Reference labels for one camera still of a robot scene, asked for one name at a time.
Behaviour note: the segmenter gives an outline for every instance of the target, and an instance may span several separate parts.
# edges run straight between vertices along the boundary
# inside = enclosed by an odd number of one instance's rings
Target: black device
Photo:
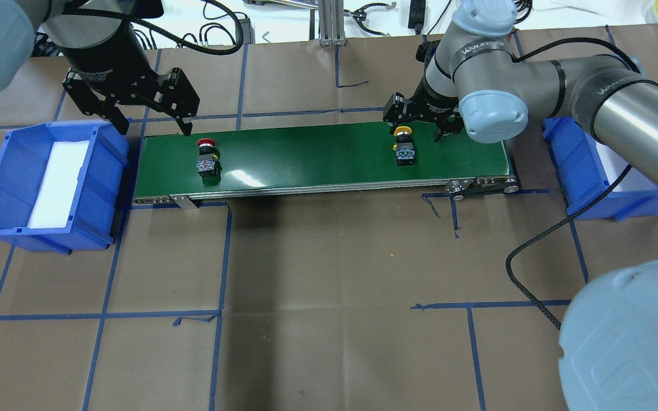
[[[408,29],[415,30],[415,34],[423,31],[426,22],[426,0],[410,0],[410,13],[408,13]]]

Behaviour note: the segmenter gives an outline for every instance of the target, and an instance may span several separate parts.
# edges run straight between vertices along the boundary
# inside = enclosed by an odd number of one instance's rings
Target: blue container
[[[65,227],[28,228],[55,142],[89,141]],[[105,249],[129,144],[101,120],[56,122],[7,133],[0,150],[0,240],[29,251]]]
[[[583,132],[570,117],[545,120],[543,136],[550,140],[555,154],[560,178],[567,192],[570,215],[593,201],[613,182],[609,182],[596,149],[596,142]],[[627,179],[644,179],[638,171],[632,170]],[[611,192],[600,203],[583,213],[580,219],[614,218],[622,221],[632,216],[653,216],[658,214],[658,187],[647,181],[642,190]]]

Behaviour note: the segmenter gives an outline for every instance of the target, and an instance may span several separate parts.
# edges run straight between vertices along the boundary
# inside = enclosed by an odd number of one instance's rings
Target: green board
[[[367,190],[513,176],[504,143],[475,143],[465,132],[433,143],[435,125],[410,126],[416,163],[405,167],[395,164],[395,138],[383,122],[148,137],[135,200]],[[196,171],[196,141],[205,137],[216,140],[220,151],[217,185],[205,184]]]

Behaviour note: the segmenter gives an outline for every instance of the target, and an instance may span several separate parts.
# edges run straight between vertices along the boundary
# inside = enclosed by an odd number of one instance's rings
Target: robotic arm
[[[172,68],[157,74],[128,21],[70,14],[84,9],[144,18],[163,13],[160,0],[0,0],[0,91],[31,54],[42,26],[72,65],[63,87],[83,114],[109,120],[125,134],[129,123],[117,104],[146,105],[190,135],[199,96],[185,73]]]
[[[518,62],[505,37],[517,9],[511,0],[464,0],[410,99],[395,93],[383,119],[394,129],[435,123],[436,138],[458,133],[480,143],[515,137],[529,119],[572,115],[658,184],[658,85],[626,58],[596,55]]]

